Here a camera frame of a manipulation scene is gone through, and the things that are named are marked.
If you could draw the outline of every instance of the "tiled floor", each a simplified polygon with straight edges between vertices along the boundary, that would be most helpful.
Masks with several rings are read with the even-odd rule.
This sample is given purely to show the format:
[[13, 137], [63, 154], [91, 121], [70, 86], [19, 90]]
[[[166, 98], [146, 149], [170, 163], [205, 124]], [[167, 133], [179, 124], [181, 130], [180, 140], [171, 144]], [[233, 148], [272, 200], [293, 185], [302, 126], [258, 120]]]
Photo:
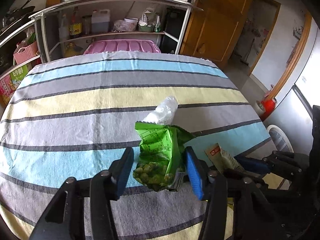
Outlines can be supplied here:
[[239, 57], [234, 55], [229, 59], [228, 65], [223, 70], [248, 102], [253, 105], [256, 100], [261, 101], [265, 93], [250, 77], [248, 77], [248, 71], [249, 67], [241, 63]]

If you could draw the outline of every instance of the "screw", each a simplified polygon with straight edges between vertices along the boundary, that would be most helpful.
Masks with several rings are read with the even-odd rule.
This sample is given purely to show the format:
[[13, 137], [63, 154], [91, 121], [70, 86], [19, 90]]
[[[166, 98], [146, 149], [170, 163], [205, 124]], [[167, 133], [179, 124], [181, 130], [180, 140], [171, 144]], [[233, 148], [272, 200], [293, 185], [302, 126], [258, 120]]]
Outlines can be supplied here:
[[250, 179], [249, 177], [245, 177], [245, 178], [243, 178], [243, 181], [245, 184], [249, 184], [252, 182], [252, 179]]
[[73, 183], [76, 179], [74, 177], [69, 177], [67, 178], [66, 180], [66, 183], [70, 184], [70, 183]]
[[208, 172], [208, 176], [210, 176], [210, 177], [217, 177], [217, 175], [218, 175], [217, 171], [211, 170]]
[[107, 176], [110, 175], [110, 171], [108, 171], [108, 170], [103, 170], [103, 171], [100, 172], [100, 175], [101, 175], [102, 177], [107, 177]]

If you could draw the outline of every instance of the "striped tablecloth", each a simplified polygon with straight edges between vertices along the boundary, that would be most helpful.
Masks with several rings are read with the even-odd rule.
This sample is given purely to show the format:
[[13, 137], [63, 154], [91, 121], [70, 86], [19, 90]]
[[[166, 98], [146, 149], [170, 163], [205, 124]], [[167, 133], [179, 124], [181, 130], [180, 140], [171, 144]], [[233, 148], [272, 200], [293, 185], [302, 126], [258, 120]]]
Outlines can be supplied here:
[[[0, 214], [28, 239], [67, 177], [107, 169], [124, 148], [139, 156], [134, 130], [167, 96], [179, 108], [173, 124], [193, 133], [197, 156], [218, 142], [231, 155], [262, 158], [275, 146], [234, 84], [210, 61], [169, 54], [116, 52], [83, 55], [35, 67], [15, 92], [0, 122]], [[152, 192], [129, 177], [112, 202], [120, 239], [197, 239], [206, 202], [188, 183], [178, 192]], [[91, 239], [89, 200], [85, 234]], [[232, 210], [228, 210], [231, 235]]]

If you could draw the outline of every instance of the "blue stripe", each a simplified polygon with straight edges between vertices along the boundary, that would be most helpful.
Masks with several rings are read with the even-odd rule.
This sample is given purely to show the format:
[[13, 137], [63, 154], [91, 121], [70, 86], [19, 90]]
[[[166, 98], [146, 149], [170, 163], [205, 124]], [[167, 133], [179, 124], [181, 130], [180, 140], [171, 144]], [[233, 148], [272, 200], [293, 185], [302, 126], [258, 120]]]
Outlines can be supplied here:
[[268, 134], [263, 123], [258, 122], [240, 126], [228, 131], [200, 136], [188, 141], [184, 144], [184, 146], [192, 146], [197, 157], [204, 160], [210, 167], [212, 166], [212, 162], [209, 160], [204, 151], [213, 144], [219, 143], [219, 146], [222, 149], [227, 151], [230, 155], [236, 156], [261, 143], [269, 137], [270, 135]]
[[48, 81], [55, 78], [62, 78], [77, 74], [95, 73], [99, 71], [114, 70], [165, 70], [165, 71], [185, 71], [206, 73], [226, 78], [227, 76], [218, 68], [202, 66], [195, 63], [183, 62], [165, 62], [165, 61], [143, 61], [143, 60], [116, 60], [116, 61], [100, 61], [94, 63], [69, 66], [60, 69], [54, 69], [45, 73], [26, 76], [19, 88], [35, 84], [38, 82]]
[[[250, 149], [269, 137], [262, 122], [254, 123], [228, 131], [222, 131], [195, 138], [185, 144], [192, 146], [198, 158], [209, 166], [211, 161], [204, 151], [218, 142], [219, 145], [235, 156]], [[136, 167], [140, 149], [134, 147]], [[0, 171], [4, 174], [25, 182], [47, 186], [60, 187], [66, 178], [74, 176], [77, 179], [93, 177], [99, 171], [107, 169], [113, 160], [119, 159], [124, 149], [96, 150], [81, 152], [28, 152], [0, 147]], [[140, 184], [131, 176], [127, 187]]]

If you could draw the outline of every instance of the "pink basket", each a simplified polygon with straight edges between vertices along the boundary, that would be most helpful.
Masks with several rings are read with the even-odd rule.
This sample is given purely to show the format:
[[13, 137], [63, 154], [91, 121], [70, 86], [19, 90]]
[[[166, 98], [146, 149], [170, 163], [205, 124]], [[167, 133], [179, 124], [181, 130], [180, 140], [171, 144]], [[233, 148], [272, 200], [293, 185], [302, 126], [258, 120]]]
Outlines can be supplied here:
[[35, 57], [37, 51], [38, 51], [38, 44], [37, 44], [37, 41], [35, 41], [29, 46], [20, 48], [17, 53], [13, 54], [13, 57], [17, 64], [21, 64], [27, 61], [28, 59]]

